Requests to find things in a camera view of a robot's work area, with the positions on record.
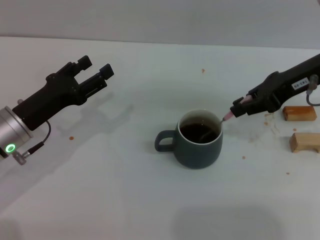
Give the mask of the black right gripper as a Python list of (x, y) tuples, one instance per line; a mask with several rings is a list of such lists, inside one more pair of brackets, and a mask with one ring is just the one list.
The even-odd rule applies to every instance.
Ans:
[(307, 92), (311, 94), (320, 84), (320, 56), (316, 55), (284, 72), (270, 74), (245, 96), (233, 101), (230, 111), (238, 118), (275, 112), (290, 98)]

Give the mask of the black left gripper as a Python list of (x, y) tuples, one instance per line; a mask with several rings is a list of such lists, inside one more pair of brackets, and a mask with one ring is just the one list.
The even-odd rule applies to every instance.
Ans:
[(36, 93), (18, 104), (12, 111), (31, 131), (37, 129), (62, 109), (83, 105), (88, 98), (107, 87), (106, 81), (114, 75), (110, 64), (81, 84), (74, 77), (85, 71), (92, 62), (85, 55), (76, 62), (68, 62), (57, 73), (46, 77), (46, 84)]

